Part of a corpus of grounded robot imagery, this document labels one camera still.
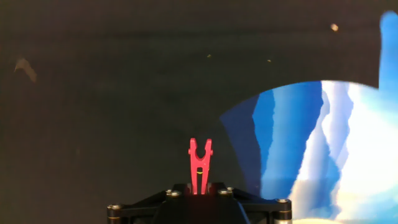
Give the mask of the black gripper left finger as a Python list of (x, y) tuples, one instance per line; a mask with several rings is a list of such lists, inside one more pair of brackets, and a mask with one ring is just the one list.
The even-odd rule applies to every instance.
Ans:
[(107, 224), (134, 223), (136, 218), (153, 218), (158, 208), (173, 191), (178, 196), (191, 192), (191, 184), (175, 184), (171, 189), (160, 191), (134, 204), (111, 204), (107, 206)]

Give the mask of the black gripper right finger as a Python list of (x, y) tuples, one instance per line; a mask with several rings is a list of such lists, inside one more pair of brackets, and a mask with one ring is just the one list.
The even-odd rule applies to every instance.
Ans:
[(263, 199), (224, 183), (210, 183), (207, 192), (212, 196), (230, 197), (239, 205), (248, 223), (292, 224), (292, 202), (286, 198)]

